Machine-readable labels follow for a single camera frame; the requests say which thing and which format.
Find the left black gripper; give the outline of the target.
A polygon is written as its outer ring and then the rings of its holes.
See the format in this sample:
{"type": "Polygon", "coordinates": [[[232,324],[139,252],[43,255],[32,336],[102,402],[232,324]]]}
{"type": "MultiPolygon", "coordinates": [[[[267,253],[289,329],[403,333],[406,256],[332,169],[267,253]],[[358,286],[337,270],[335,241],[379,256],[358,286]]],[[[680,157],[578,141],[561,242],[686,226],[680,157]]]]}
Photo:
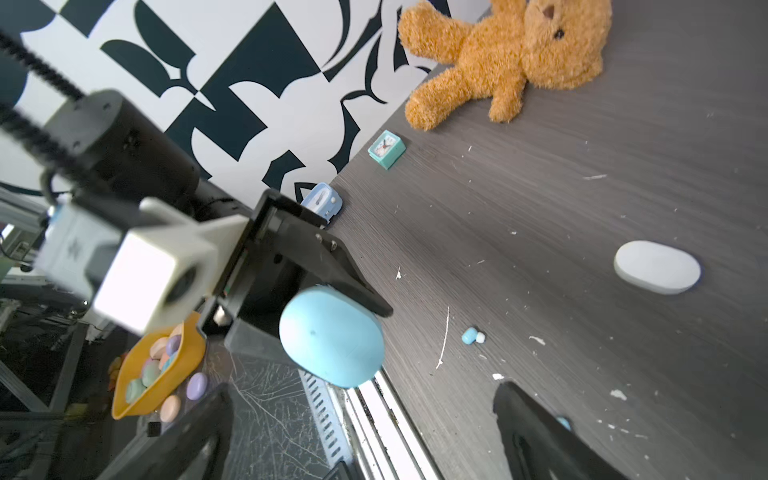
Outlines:
{"type": "Polygon", "coordinates": [[[202,212],[206,220],[249,215],[197,323],[203,337],[223,341],[229,352],[287,360],[279,336],[280,318],[308,273],[380,317],[393,314],[393,307],[368,283],[346,245],[327,234],[327,220],[278,191],[264,192],[252,210],[221,197],[204,205],[202,212]],[[299,253],[299,264],[283,251],[291,241],[297,242],[293,252],[299,253]]]}

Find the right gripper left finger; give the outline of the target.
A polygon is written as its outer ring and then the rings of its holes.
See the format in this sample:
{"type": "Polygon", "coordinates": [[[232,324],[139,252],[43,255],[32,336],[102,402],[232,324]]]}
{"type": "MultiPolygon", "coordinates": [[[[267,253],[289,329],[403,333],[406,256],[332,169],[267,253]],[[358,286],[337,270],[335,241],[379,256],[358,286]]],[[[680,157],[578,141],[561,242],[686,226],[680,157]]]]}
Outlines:
{"type": "Polygon", "coordinates": [[[233,403],[216,386],[160,436],[141,438],[99,475],[101,479],[220,479],[229,453],[233,403]]]}

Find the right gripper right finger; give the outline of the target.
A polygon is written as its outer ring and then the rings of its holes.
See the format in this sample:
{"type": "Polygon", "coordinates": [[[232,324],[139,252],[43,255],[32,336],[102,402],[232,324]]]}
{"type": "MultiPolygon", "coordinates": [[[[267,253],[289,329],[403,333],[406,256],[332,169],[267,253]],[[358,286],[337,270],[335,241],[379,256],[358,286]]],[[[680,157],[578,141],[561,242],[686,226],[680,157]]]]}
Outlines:
{"type": "Polygon", "coordinates": [[[624,477],[513,382],[498,385],[493,412],[514,479],[624,477]]]}

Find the blue earbud charging case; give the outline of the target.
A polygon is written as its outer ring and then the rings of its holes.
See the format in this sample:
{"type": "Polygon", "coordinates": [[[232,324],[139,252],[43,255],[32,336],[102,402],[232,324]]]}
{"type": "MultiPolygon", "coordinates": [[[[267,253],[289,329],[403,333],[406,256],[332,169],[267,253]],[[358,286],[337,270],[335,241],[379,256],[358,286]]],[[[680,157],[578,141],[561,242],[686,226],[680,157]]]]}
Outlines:
{"type": "Polygon", "coordinates": [[[303,290],[287,303],[280,316],[279,337],[299,367],[345,389],[372,379],[385,358],[376,316],[326,286],[303,290]]]}

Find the white earbud charging case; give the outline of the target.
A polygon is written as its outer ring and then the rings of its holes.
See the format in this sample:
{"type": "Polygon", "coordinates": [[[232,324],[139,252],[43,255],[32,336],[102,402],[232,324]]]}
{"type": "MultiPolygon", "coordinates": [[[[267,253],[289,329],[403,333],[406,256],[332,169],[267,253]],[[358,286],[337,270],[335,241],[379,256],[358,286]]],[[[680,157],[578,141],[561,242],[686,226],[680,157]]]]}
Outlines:
{"type": "Polygon", "coordinates": [[[625,282],[661,295],[677,295],[701,278],[699,262],[680,249],[647,240],[634,240],[615,253],[613,266],[625,282]]]}

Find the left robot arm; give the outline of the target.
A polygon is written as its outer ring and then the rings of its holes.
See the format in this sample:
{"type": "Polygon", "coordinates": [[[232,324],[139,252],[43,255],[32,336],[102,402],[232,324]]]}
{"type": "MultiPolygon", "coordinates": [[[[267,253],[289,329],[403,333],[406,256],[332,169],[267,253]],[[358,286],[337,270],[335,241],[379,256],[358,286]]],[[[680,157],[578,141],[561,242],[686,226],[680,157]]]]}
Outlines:
{"type": "Polygon", "coordinates": [[[1,50],[65,99],[44,126],[1,107],[55,210],[35,261],[49,279],[137,333],[205,305],[260,331],[267,356],[333,382],[381,367],[392,306],[325,218],[271,189],[242,205],[119,92],[82,92],[10,34],[1,50]]]}

